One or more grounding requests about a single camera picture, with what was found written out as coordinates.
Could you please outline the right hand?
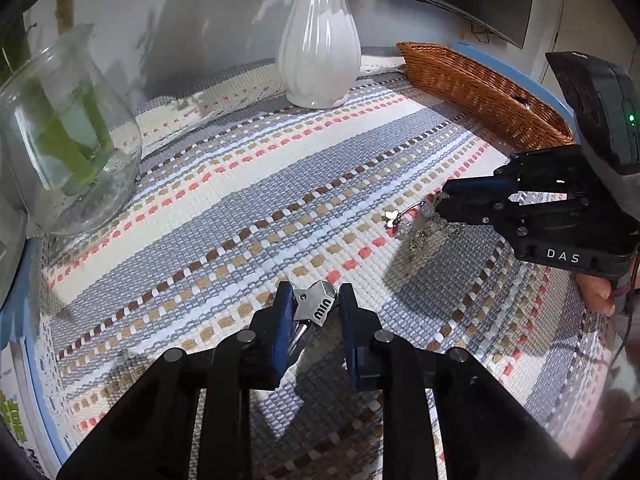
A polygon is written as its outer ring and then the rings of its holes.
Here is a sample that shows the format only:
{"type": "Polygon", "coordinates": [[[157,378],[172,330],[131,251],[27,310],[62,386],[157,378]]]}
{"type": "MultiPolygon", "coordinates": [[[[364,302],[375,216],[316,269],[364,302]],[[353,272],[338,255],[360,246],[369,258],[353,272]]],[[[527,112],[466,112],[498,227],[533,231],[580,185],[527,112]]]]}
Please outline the right hand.
{"type": "Polygon", "coordinates": [[[615,313],[612,285],[605,278],[576,274],[575,282],[586,308],[610,318],[615,313]]]}

